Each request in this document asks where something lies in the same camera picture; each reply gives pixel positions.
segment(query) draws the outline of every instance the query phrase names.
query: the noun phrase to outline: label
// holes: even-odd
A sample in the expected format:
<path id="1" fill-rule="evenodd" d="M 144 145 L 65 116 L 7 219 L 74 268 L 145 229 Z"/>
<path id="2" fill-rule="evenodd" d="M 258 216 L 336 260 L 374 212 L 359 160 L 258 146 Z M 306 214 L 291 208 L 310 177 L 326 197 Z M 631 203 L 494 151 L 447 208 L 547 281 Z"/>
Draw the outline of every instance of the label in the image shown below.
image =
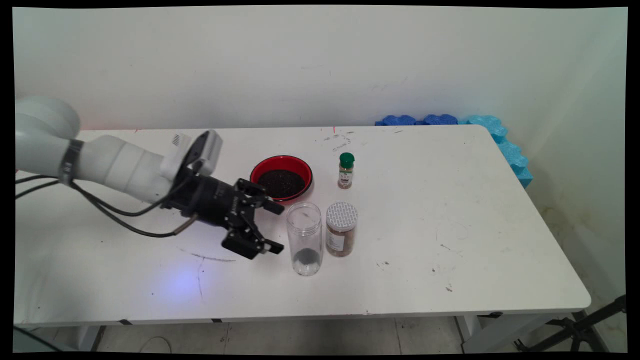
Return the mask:
<path id="1" fill-rule="evenodd" d="M 353 177 L 353 173 L 352 172 L 343 172 L 340 171 L 340 175 L 338 177 L 338 181 L 340 181 L 340 184 L 347 186 L 348 184 L 351 183 L 351 178 Z"/>
<path id="2" fill-rule="evenodd" d="M 336 235 L 331 231 L 326 232 L 329 235 L 329 241 L 327 246 L 336 251 L 342 251 L 344 249 L 344 235 Z"/>

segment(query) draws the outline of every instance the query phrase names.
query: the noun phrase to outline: green cap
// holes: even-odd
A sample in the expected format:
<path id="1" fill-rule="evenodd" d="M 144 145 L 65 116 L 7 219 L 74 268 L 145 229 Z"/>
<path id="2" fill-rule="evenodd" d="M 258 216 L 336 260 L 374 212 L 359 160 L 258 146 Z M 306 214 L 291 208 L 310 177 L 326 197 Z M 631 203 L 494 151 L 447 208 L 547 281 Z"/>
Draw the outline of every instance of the green cap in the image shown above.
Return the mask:
<path id="1" fill-rule="evenodd" d="M 355 158 L 350 152 L 343 152 L 342 154 L 340 154 L 340 166 L 342 166 L 343 168 L 352 168 L 354 161 Z"/>

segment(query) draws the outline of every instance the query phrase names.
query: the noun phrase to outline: jar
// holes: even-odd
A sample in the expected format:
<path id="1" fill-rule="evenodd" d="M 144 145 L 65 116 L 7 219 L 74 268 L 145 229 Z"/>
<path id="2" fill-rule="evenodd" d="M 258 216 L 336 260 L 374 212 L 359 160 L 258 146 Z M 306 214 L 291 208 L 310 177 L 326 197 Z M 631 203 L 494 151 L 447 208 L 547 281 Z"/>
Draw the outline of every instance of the jar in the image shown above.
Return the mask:
<path id="1" fill-rule="evenodd" d="M 350 152 L 340 154 L 340 163 L 338 164 L 338 187 L 341 189 L 351 188 L 353 180 L 353 162 L 355 158 Z"/>
<path id="2" fill-rule="evenodd" d="M 358 211 L 348 202 L 336 202 L 326 210 L 326 250 L 341 258 L 353 251 Z"/>
<path id="3" fill-rule="evenodd" d="M 310 202 L 297 202 L 287 211 L 287 235 L 293 270 L 311 276 L 322 265 L 322 213 Z"/>

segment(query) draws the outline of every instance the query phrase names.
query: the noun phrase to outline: black seeds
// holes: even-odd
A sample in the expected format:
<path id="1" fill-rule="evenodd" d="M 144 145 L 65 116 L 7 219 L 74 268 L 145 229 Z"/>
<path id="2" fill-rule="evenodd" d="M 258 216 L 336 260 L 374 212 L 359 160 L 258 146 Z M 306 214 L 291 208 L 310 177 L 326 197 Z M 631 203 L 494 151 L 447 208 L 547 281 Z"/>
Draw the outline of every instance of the black seeds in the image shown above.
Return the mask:
<path id="1" fill-rule="evenodd" d="M 288 170 L 271 170 L 265 172 L 258 184 L 267 189 L 267 195 L 274 199 L 296 195 L 305 188 L 305 181 L 295 172 Z"/>

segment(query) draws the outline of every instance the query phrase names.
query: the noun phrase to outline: table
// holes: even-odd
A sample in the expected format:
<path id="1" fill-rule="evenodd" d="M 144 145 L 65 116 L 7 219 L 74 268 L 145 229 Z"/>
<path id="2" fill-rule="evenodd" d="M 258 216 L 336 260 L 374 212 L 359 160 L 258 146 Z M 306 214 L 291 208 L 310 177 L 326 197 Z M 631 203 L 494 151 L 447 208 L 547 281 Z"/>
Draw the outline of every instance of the table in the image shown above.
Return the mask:
<path id="1" fill-rule="evenodd" d="M 177 131 L 196 137 L 204 130 L 82 131 L 79 139 L 113 135 L 165 154 Z M 59 184 L 16 202 L 14 324 L 458 316 L 464 350 L 481 352 L 591 301 L 483 127 L 217 131 L 224 142 L 213 176 L 230 184 L 248 179 L 269 156 L 305 160 L 314 182 L 296 200 L 323 213 L 333 202 L 352 203 L 359 212 L 353 253 L 325 253 L 320 271 L 302 277 L 291 268 L 284 215 L 257 212 L 260 231 L 285 250 L 250 261 L 220 246 L 222 228 L 197 222 L 177 237 L 147 238 Z M 345 151 L 355 155 L 348 190 L 336 185 Z M 126 194 L 79 183 L 119 208 L 143 207 Z M 185 218 L 155 209 L 125 220 L 161 233 Z M 495 311 L 505 316 L 482 329 L 476 315 Z"/>

